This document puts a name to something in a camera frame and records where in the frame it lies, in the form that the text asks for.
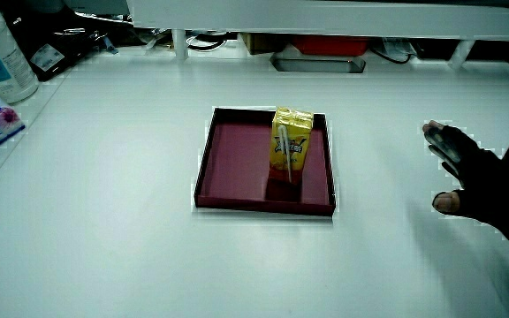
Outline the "person's right hand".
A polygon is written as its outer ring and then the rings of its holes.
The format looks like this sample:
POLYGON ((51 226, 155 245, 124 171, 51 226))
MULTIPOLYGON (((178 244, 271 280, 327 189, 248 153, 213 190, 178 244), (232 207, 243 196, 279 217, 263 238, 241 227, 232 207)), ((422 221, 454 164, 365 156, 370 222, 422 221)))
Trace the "person's right hand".
POLYGON ((436 195, 433 207, 487 223, 509 240, 509 148, 498 158, 456 127, 431 121, 422 130, 429 150, 460 182, 459 190, 436 195))

